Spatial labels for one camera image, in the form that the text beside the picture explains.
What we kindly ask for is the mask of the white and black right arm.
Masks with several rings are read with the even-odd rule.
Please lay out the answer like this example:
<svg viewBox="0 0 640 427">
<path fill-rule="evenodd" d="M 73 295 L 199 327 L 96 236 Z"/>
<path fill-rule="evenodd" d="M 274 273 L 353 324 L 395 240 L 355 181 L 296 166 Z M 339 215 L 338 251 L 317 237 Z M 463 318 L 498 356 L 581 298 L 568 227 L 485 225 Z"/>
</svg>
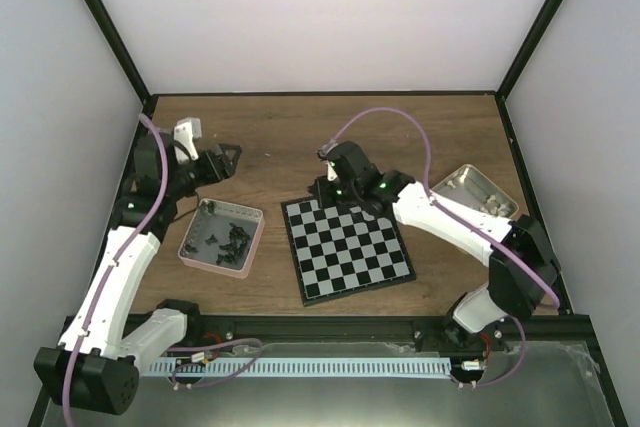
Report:
<svg viewBox="0 0 640 427">
<path fill-rule="evenodd" d="M 529 319 L 553 291 L 559 267 L 541 224 L 522 214 L 512 220 L 482 213 L 431 192 L 397 170 L 381 172 L 351 141 L 331 142 L 318 157 L 326 165 L 309 191 L 321 207 L 359 207 L 376 218 L 432 234 L 474 257 L 488 270 L 481 287 L 463 294 L 444 320 L 447 343 L 472 346 L 490 324 L 508 316 Z"/>
</svg>

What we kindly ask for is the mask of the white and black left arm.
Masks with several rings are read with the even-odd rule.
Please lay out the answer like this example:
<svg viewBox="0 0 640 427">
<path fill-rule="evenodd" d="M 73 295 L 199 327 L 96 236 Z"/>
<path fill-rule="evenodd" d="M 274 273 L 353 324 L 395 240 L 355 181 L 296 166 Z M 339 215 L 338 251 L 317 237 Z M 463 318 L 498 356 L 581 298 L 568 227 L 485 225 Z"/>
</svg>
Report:
<svg viewBox="0 0 640 427">
<path fill-rule="evenodd" d="M 85 299 L 54 348 L 42 347 L 34 369 L 69 419 L 74 409 L 111 415 L 131 405 L 143 372 L 170 348 L 204 339 L 197 304 L 166 299 L 132 332 L 125 326 L 141 280 L 177 215 L 198 188 L 231 178 L 242 149 L 216 144 L 188 152 L 167 133 L 141 137 L 129 188 L 116 201 L 106 245 Z"/>
</svg>

